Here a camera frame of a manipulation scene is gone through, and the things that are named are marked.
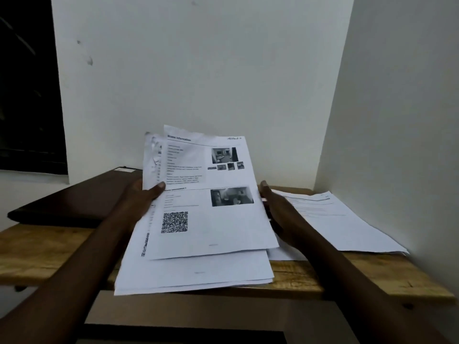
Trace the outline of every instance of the hand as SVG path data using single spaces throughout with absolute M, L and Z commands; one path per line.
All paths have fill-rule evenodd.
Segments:
M 129 225 L 134 225 L 165 188 L 166 184 L 160 182 L 152 189 L 142 190 L 142 179 L 134 181 L 125 188 L 110 216 L 114 215 L 118 219 L 126 220 Z
M 271 226 L 273 231 L 290 246 L 296 247 L 301 240 L 302 227 L 307 222 L 302 218 L 300 213 L 296 211 L 292 204 L 283 196 L 273 193 L 266 181 L 262 181 L 260 185 L 260 194 L 266 198 L 265 205 L 266 213 L 271 218 Z

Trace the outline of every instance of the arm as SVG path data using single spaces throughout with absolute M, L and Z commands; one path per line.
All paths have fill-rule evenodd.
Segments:
M 360 343 L 447 344 L 436 329 L 397 304 L 322 237 L 265 181 L 274 231 L 299 249 L 314 267 L 325 291 L 336 301 Z
M 112 213 L 68 261 L 0 320 L 0 343 L 68 343 L 84 322 L 100 287 L 124 251 L 135 223 L 164 190 L 128 186 Z

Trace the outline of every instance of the window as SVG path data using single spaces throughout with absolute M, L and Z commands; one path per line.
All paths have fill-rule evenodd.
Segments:
M 0 40 L 0 169 L 67 174 L 51 0 L 1 0 Z

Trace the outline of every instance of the black and white photo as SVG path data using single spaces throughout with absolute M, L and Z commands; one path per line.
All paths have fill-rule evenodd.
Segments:
M 237 162 L 239 159 L 237 157 L 236 147 L 227 147 L 223 149 L 212 149 L 212 163 L 232 163 Z
M 211 189 L 212 206 L 253 204 L 249 187 Z

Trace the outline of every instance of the qr code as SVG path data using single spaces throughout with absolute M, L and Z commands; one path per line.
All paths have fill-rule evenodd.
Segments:
M 168 212 L 163 216 L 161 233 L 176 233 L 188 230 L 188 211 Z

